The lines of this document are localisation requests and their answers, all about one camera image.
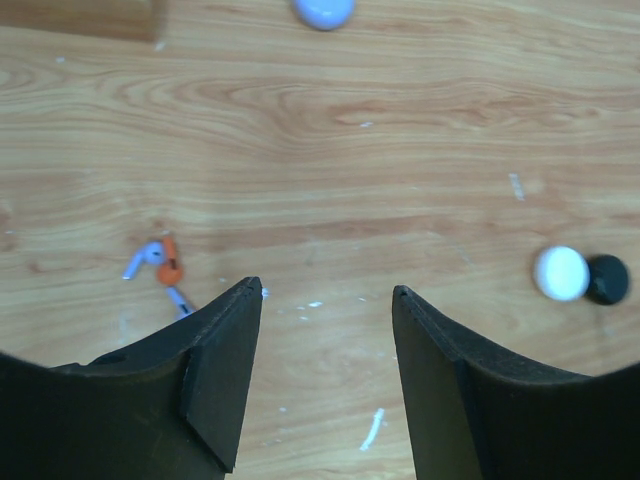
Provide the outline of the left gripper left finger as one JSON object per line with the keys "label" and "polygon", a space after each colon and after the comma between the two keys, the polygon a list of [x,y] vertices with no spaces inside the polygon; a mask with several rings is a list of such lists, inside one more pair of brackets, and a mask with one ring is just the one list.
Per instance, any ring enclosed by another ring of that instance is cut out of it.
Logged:
{"label": "left gripper left finger", "polygon": [[245,278],[89,364],[1,358],[5,479],[222,479],[235,467],[262,310]]}

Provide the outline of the white earbud charging case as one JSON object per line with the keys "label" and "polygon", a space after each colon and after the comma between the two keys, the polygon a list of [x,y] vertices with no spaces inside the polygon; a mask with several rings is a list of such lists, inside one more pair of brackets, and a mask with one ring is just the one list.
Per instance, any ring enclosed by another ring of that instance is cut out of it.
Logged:
{"label": "white earbud charging case", "polygon": [[585,295],[590,273],[581,253],[566,246],[550,246],[542,250],[533,264],[533,280],[546,297],[570,302]]}

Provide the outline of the black earbud charging case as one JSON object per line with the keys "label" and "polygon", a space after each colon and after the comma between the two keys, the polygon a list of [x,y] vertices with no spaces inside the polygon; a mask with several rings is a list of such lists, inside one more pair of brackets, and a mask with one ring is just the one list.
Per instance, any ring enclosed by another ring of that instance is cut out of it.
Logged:
{"label": "black earbud charging case", "polygon": [[599,305],[620,303],[630,291],[631,279],[626,264],[618,257],[599,254],[587,259],[589,283],[586,297]]}

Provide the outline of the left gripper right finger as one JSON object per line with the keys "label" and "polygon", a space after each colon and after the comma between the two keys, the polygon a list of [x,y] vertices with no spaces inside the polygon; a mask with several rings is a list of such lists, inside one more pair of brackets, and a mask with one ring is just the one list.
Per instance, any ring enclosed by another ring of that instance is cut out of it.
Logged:
{"label": "left gripper right finger", "polygon": [[635,479],[639,368],[555,368],[448,318],[405,286],[392,324],[420,479]]}

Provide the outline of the purple earbud charging case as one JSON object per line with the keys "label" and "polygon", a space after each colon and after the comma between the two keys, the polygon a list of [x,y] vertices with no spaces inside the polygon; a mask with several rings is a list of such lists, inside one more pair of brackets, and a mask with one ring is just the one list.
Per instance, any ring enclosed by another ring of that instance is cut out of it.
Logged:
{"label": "purple earbud charging case", "polygon": [[293,0],[292,7],[306,25],[331,31],[345,25],[356,8],[355,0]]}

